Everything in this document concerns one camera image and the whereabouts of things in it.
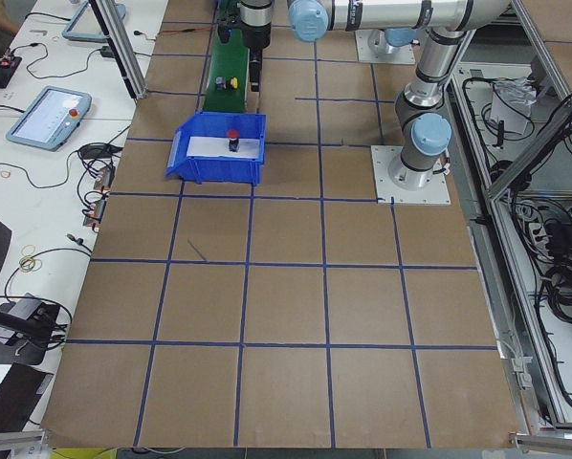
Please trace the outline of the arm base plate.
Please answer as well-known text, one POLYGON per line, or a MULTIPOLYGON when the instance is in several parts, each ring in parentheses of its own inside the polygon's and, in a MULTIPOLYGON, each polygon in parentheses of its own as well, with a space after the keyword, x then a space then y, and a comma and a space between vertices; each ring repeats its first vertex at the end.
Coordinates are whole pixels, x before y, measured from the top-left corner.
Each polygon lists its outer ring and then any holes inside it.
POLYGON ((355 32, 358 60, 363 63, 413 65, 412 42, 416 31, 409 28, 358 30, 355 32))
POLYGON ((371 157, 376 199, 380 204, 449 206, 446 173, 439 160, 431 170, 408 169, 401 158, 402 146, 372 145, 371 157))

